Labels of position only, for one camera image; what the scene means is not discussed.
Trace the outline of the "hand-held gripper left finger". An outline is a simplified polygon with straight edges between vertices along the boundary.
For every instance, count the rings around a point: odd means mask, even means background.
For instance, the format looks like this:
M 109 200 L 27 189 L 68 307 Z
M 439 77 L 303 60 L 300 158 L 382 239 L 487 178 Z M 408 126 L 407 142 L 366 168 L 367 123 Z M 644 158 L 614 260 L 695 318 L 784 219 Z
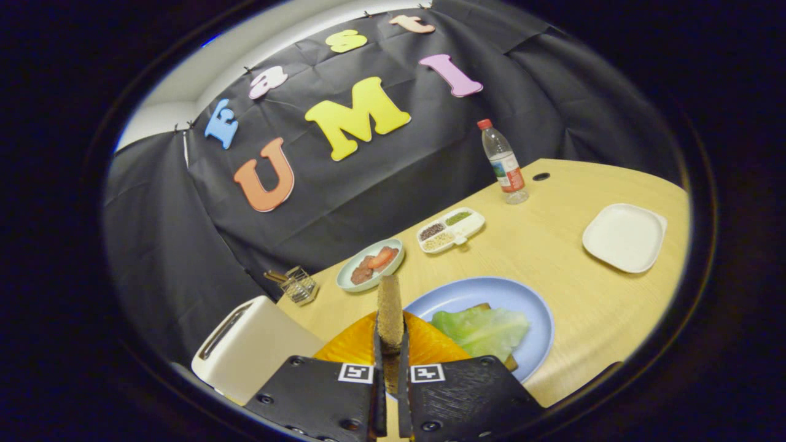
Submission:
M 376 441 L 387 436 L 376 314 L 364 320 L 368 327 L 362 337 L 370 345 L 371 363 L 290 355 L 252 394 L 245 411 L 300 441 Z

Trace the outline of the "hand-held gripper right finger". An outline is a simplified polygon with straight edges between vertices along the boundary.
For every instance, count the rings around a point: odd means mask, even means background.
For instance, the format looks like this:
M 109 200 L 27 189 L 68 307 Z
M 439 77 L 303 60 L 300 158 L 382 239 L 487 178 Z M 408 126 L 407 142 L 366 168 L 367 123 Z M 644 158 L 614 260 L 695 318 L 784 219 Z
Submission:
M 399 436 L 410 441 L 511 441 L 545 414 L 533 395 L 493 355 L 412 364 L 402 320 L 396 399 Z

